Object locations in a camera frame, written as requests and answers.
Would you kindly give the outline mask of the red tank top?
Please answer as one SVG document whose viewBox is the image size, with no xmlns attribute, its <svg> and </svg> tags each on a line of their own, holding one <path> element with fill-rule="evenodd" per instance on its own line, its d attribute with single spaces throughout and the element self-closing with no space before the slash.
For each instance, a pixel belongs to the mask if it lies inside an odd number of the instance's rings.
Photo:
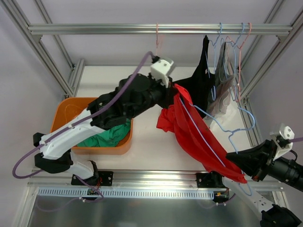
<svg viewBox="0 0 303 227">
<path fill-rule="evenodd" d="M 174 133 L 181 148 L 200 162 L 206 171 L 215 171 L 238 183 L 247 183 L 240 168 L 226 158 L 227 151 L 193 107 L 189 92 L 179 85 L 173 88 L 176 91 L 173 104 L 161 110 L 156 127 Z"/>
</svg>

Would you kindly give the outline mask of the green tank top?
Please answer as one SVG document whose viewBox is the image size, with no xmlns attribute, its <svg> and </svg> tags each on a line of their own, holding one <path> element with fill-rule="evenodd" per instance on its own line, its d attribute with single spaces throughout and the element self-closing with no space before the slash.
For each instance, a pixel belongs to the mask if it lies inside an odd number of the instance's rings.
<svg viewBox="0 0 303 227">
<path fill-rule="evenodd" d="M 99 147 L 115 147 L 131 128 L 131 121 L 126 120 L 126 123 L 115 126 L 107 131 L 93 135 L 77 144 L 77 147 L 99 148 Z"/>
</svg>

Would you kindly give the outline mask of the pink wire hanger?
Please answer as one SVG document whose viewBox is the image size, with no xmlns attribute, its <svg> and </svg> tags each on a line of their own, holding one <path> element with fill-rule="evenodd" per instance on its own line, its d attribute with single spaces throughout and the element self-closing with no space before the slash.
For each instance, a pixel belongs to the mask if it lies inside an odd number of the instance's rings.
<svg viewBox="0 0 303 227">
<path fill-rule="evenodd" d="M 156 52 L 157 56 L 161 55 L 164 35 L 159 34 L 159 23 L 156 24 Z"/>
</svg>

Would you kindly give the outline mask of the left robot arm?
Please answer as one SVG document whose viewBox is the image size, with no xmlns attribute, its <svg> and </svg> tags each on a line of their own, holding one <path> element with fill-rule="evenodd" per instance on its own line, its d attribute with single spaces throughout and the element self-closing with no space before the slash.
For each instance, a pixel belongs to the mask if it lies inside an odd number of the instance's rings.
<svg viewBox="0 0 303 227">
<path fill-rule="evenodd" d="M 62 127 L 49 134 L 36 133 L 34 145 L 40 150 L 35 155 L 35 166 L 57 174 L 71 173 L 88 185 L 98 183 L 98 168 L 94 161 L 84 161 L 72 148 L 85 139 L 126 123 L 146 110 L 159 105 L 166 108 L 174 93 L 172 78 L 161 79 L 136 74 L 119 82 L 113 92 L 94 99 L 88 106 Z"/>
</svg>

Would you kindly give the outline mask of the blue wire hanger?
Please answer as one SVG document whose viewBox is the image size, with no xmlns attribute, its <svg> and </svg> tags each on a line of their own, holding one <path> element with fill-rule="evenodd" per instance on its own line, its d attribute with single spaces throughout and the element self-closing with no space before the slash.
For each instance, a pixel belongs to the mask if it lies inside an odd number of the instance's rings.
<svg viewBox="0 0 303 227">
<path fill-rule="evenodd" d="M 204 140 L 204 142 L 207 144 L 207 146 L 210 148 L 210 150 L 215 154 L 216 158 L 220 161 L 220 163 L 225 167 L 225 164 L 223 163 L 223 161 L 219 158 L 219 156 L 218 156 L 218 155 L 215 153 L 215 151 L 211 148 L 211 146 L 209 145 L 209 143 L 206 141 L 206 139 L 204 138 L 204 136 L 202 135 L 202 133 L 201 133 L 200 130 L 198 129 L 197 124 L 196 124 L 195 121 L 193 120 L 193 117 L 192 117 L 191 114 L 189 113 L 189 110 L 186 108 L 186 106 L 185 106 L 184 102 L 182 101 L 182 99 L 179 98 L 179 100 L 180 100 L 182 106 L 184 107 L 186 113 L 188 114 L 190 120 L 192 121 L 193 125 L 196 127 L 197 131 L 200 133 L 201 138 Z M 228 140 L 229 140 L 230 144 L 233 146 L 234 151 L 236 152 L 236 154 L 238 154 L 239 151 L 238 151 L 238 149 L 236 148 L 236 146 L 234 145 L 234 143 L 233 143 L 233 141 L 232 141 L 232 136 L 233 136 L 235 133 L 239 132 L 239 131 L 249 131 L 249 130 L 252 130 L 252 129 L 255 127 L 255 125 L 256 125 L 255 117 L 253 116 L 253 114 L 252 114 L 250 111 L 245 110 L 245 109 L 243 109 L 243 108 L 241 108 L 241 107 L 238 107 L 238 109 L 241 110 L 241 111 L 246 112 L 246 113 L 251 117 L 253 123 L 252 123 L 252 125 L 251 125 L 249 128 L 237 128 L 237 129 L 231 131 L 231 130 L 226 130 L 226 129 L 225 129 L 225 128 L 224 128 L 224 127 L 223 127 L 223 126 L 222 126 L 214 117 L 212 117 L 210 114 L 208 114 L 207 112 L 205 112 L 204 110 L 202 110 L 202 109 L 201 109 L 200 107 L 198 107 L 197 105 L 190 104 L 190 106 L 195 107 L 197 110 L 199 110 L 200 112 L 206 114 L 206 116 L 208 116 L 208 117 L 210 117 L 212 120 L 214 120 L 214 121 L 217 123 L 217 125 L 220 127 L 220 129 L 221 129 L 224 133 L 230 133 L 230 135 L 228 136 Z"/>
</svg>

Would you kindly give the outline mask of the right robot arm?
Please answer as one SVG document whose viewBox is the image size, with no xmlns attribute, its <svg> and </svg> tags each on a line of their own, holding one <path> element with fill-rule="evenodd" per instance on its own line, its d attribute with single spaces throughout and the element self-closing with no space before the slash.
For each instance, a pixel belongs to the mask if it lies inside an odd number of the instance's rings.
<svg viewBox="0 0 303 227">
<path fill-rule="evenodd" d="M 227 160 L 250 177 L 247 184 L 228 178 L 223 171 L 212 171 L 203 181 L 208 187 L 231 190 L 249 206 L 262 227 L 301 227 L 302 220 L 287 206 L 282 184 L 302 192 L 303 166 L 296 158 L 277 157 L 279 148 L 289 143 L 265 140 L 253 148 L 228 153 Z"/>
</svg>

